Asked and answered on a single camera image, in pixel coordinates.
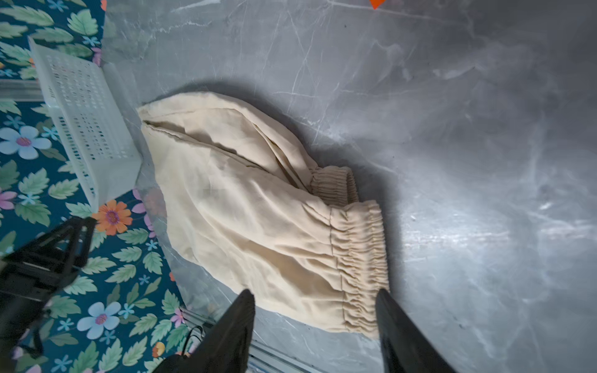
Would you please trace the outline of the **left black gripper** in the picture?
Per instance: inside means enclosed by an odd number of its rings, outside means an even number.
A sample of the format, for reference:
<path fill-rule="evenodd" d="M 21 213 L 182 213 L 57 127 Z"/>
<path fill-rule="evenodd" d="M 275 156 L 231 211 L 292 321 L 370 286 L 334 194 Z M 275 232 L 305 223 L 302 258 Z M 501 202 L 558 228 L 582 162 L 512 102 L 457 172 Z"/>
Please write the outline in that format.
<path fill-rule="evenodd" d="M 71 218 L 3 259 L 1 353 L 12 354 L 25 332 L 34 336 L 31 354 L 42 354 L 40 324 L 46 304 L 70 286 L 87 265 L 96 219 Z"/>

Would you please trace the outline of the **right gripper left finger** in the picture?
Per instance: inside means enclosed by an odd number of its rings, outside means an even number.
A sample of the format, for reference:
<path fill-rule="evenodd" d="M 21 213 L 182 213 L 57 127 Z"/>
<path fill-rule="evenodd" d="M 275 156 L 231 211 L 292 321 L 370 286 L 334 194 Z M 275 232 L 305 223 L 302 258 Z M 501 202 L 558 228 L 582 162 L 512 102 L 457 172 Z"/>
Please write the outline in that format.
<path fill-rule="evenodd" d="M 164 359 L 156 372 L 240 373 L 248 367 L 255 319 L 255 298 L 243 290 L 190 355 Z"/>

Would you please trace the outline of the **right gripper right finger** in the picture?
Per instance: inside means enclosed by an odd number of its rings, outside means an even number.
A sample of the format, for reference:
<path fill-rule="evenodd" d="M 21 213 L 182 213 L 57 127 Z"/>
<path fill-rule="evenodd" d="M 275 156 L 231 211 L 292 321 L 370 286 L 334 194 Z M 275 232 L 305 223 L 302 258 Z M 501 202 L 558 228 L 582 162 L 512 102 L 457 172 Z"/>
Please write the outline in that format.
<path fill-rule="evenodd" d="M 385 372 L 456 372 L 386 289 L 376 296 L 376 318 Z"/>

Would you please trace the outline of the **beige shorts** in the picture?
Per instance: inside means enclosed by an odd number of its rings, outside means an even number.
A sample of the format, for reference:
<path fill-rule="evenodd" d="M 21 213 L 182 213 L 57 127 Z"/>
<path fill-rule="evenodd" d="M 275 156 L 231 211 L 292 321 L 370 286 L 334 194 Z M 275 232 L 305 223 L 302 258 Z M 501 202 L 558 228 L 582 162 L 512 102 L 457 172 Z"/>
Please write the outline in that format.
<path fill-rule="evenodd" d="M 257 305 L 331 333 L 379 335 L 382 210 L 348 167 L 319 166 L 242 100 L 180 93 L 138 109 L 171 247 Z"/>

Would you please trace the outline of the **orange shorts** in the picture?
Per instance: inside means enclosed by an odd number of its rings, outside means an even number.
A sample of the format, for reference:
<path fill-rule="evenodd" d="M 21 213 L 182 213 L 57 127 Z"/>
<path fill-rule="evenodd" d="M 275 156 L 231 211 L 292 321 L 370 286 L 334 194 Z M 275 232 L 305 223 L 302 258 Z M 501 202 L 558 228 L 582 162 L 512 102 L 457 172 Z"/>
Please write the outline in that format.
<path fill-rule="evenodd" d="M 369 1 L 371 6 L 373 7 L 373 9 L 378 9 L 379 6 L 381 6 L 382 4 L 384 4 L 386 2 L 386 0 L 370 0 Z"/>

